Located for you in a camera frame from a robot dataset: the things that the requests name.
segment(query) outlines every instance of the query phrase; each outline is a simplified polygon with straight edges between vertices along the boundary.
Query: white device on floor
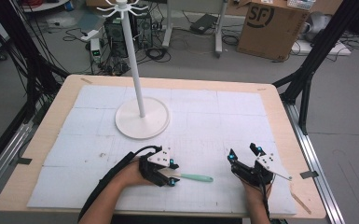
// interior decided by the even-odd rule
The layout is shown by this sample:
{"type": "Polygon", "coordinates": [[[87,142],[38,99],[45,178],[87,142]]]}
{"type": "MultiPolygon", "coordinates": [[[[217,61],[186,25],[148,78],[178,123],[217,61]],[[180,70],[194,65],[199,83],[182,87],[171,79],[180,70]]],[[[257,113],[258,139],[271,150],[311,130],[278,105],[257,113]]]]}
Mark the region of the white device on floor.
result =
{"type": "Polygon", "coordinates": [[[100,38],[92,38],[90,41],[90,52],[92,60],[95,63],[101,62],[101,46],[100,46],[100,38]]]}

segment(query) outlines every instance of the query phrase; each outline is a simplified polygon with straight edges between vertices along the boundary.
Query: toothbrush handle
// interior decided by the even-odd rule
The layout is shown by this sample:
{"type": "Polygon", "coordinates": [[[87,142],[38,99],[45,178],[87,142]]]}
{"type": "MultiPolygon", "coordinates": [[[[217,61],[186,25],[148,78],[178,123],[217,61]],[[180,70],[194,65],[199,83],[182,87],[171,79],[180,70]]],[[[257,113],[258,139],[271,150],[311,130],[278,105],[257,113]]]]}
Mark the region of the toothbrush handle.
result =
{"type": "Polygon", "coordinates": [[[199,180],[203,182],[212,182],[214,181],[213,178],[206,176],[206,175],[186,175],[186,174],[180,174],[181,177],[187,178],[187,179],[193,179],[193,180],[199,180]]]}

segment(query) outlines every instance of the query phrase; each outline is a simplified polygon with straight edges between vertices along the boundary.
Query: desk leg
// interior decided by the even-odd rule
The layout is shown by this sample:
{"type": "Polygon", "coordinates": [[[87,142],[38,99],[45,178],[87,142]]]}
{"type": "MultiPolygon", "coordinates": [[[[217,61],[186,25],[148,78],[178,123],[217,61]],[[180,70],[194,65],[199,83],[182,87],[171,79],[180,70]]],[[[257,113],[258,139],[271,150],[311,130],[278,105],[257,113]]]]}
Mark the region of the desk leg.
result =
{"type": "Polygon", "coordinates": [[[220,17],[217,25],[217,29],[215,32],[215,52],[216,56],[219,58],[222,53],[222,26],[223,19],[225,18],[226,8],[228,6],[228,0],[223,0],[222,9],[220,10],[220,17]]]}
{"type": "Polygon", "coordinates": [[[162,47],[167,49],[170,46],[171,33],[173,32],[173,23],[171,15],[171,0],[167,0],[167,29],[165,30],[164,41],[162,47]]]}

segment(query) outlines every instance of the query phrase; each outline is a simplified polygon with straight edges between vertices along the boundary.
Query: round white base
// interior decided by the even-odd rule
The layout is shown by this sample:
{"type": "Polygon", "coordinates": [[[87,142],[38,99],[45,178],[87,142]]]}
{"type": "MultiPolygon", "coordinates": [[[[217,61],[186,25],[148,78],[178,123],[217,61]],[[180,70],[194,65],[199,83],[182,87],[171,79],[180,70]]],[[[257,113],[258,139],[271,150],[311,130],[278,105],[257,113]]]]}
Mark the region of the round white base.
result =
{"type": "Polygon", "coordinates": [[[170,123],[170,112],[161,101],[145,97],[145,117],[141,118],[138,101],[128,101],[116,113],[118,129],[130,138],[147,139],[162,133],[170,123]]]}

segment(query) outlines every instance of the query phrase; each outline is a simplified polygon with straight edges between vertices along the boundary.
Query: sf logo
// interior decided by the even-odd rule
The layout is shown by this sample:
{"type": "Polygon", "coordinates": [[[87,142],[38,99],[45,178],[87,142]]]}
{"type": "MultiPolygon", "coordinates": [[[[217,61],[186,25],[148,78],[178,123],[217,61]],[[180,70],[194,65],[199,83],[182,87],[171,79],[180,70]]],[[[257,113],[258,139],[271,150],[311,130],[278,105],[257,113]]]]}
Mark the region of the sf logo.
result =
{"type": "Polygon", "coordinates": [[[269,24],[273,16],[274,8],[254,6],[251,8],[251,14],[246,24],[252,28],[263,28],[269,24]]]}

